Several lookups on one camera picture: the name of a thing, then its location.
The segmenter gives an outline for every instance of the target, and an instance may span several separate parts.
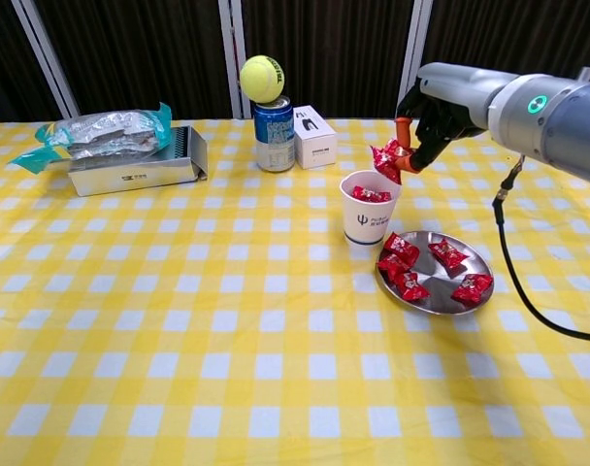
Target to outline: blue can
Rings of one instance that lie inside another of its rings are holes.
[[[269,172],[283,172],[295,163],[293,106],[281,95],[267,104],[254,104],[256,161]]]

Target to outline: paper cup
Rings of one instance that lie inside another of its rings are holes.
[[[359,201],[351,197],[355,186],[389,191],[392,199],[379,203]],[[400,184],[388,180],[375,170],[354,172],[342,180],[344,235],[347,241],[362,246],[376,245],[381,241],[401,195],[401,188]]]

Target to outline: metal plate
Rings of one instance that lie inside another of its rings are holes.
[[[442,233],[435,233],[433,231],[410,231],[408,233],[401,233],[399,236],[406,241],[409,241],[420,250],[418,260],[413,267],[411,267],[411,271],[418,274],[418,282],[429,290],[431,296],[413,302],[404,300],[396,286],[389,281],[385,277],[385,274],[381,273],[376,266],[377,278],[383,283],[383,287],[386,288],[396,299],[412,308],[419,309],[426,313],[447,314],[453,316],[472,313],[489,301],[489,298],[491,298],[491,295],[493,294],[493,283],[491,283],[491,286],[489,286],[489,288],[487,288],[482,294],[482,301],[476,306],[467,307],[450,297],[452,292],[457,286],[459,286],[459,284],[461,284],[461,281],[463,281],[463,278],[467,274],[487,274],[493,278],[491,268],[474,248],[456,238],[452,238],[451,236]],[[468,256],[468,258],[461,263],[461,266],[450,274],[448,274],[448,271],[429,251],[428,247],[429,244],[438,243],[444,238],[446,238],[452,246]],[[378,260],[382,260],[382,258],[388,254],[390,254],[390,251],[382,250]]]

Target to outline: tennis ball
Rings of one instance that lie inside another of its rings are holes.
[[[249,100],[264,104],[279,97],[284,88],[284,72],[273,58],[256,55],[244,64],[240,81]]]

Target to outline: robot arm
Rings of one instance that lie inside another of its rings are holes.
[[[430,63],[397,117],[407,147],[407,127],[420,119],[420,146],[400,160],[402,170],[418,173],[451,141],[489,130],[501,146],[590,181],[590,82]]]

